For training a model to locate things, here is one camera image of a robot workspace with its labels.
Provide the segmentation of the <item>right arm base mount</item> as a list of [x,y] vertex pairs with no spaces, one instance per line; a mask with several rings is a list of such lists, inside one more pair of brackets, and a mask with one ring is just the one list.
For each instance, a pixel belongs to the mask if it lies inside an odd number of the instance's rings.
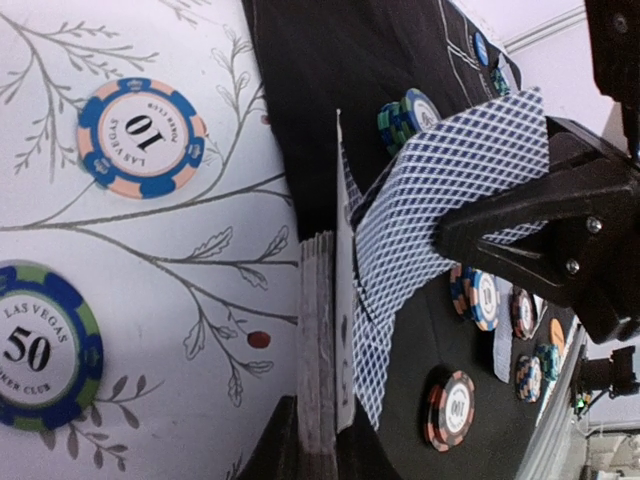
[[576,414],[587,410],[600,398],[610,399],[639,393],[639,378],[634,370],[636,347],[615,349],[609,357],[577,361],[570,384],[572,406]]

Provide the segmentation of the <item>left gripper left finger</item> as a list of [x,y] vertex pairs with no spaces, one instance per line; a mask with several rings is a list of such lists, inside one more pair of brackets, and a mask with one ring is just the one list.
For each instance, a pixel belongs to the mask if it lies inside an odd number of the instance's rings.
[[239,480],[294,480],[299,453],[297,398],[277,403]]

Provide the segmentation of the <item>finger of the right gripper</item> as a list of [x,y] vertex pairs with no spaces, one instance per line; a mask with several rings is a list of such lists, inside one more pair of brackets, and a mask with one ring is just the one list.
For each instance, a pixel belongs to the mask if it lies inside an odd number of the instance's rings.
[[639,168],[578,122],[547,120],[541,178],[441,218],[436,251],[579,317],[596,344],[639,334]]

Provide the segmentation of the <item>red chip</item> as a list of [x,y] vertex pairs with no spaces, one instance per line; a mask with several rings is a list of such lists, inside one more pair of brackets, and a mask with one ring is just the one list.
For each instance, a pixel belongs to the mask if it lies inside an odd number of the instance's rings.
[[510,308],[514,335],[522,340],[531,339],[537,324],[536,306],[531,295],[526,290],[515,287]]
[[438,452],[460,445],[475,415],[475,385],[462,371],[447,372],[430,389],[427,397],[424,435]]

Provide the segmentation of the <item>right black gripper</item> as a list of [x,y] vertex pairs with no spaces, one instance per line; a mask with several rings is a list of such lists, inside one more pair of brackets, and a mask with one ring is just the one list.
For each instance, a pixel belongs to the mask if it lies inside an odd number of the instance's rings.
[[621,105],[631,161],[639,165],[639,2],[585,2],[593,75],[601,94]]

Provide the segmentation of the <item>single card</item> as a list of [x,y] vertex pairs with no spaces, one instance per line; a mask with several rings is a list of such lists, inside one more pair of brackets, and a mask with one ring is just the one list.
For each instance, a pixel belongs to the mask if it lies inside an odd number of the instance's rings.
[[537,87],[472,107],[413,136],[352,217],[355,321],[390,324],[417,288],[452,266],[433,247],[442,216],[536,180],[549,166]]

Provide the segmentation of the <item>white poker chip stack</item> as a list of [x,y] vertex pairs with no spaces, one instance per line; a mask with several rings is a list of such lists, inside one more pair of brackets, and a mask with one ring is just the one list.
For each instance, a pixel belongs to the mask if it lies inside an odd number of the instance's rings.
[[77,148],[96,183],[134,199],[168,195],[196,174],[207,129],[175,88],[149,78],[111,81],[78,116]]

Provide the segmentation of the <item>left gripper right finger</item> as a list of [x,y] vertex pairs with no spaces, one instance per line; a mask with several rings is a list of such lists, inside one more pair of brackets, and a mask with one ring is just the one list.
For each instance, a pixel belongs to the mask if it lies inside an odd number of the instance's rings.
[[400,479],[367,420],[355,420],[338,435],[338,470],[340,480]]

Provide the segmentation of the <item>green poker chip stack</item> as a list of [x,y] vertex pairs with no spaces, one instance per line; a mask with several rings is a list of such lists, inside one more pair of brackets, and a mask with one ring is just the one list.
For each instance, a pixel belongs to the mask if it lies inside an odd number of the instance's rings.
[[93,402],[103,375],[98,323],[81,293],[48,267],[1,267],[1,422],[55,430]]

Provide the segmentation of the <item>blue card deck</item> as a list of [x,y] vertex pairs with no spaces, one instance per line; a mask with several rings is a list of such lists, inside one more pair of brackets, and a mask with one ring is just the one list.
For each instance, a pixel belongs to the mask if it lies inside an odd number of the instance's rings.
[[329,190],[336,201],[330,216],[334,227],[300,244],[297,417],[302,479],[339,479],[338,435],[355,420],[371,425],[354,389],[357,296],[344,161],[339,148]]

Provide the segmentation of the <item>blue small blind button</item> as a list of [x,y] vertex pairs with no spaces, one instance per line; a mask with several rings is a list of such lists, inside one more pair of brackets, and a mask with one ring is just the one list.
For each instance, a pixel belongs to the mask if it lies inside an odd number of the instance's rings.
[[490,63],[488,43],[480,31],[476,31],[473,35],[473,47],[479,64],[482,67],[488,67]]

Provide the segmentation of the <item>orange big blind button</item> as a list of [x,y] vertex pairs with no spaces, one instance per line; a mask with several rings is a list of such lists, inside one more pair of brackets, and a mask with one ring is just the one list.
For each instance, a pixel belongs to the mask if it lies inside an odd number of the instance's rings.
[[565,335],[561,322],[557,318],[550,320],[550,342],[558,350],[558,357],[562,359],[565,351]]

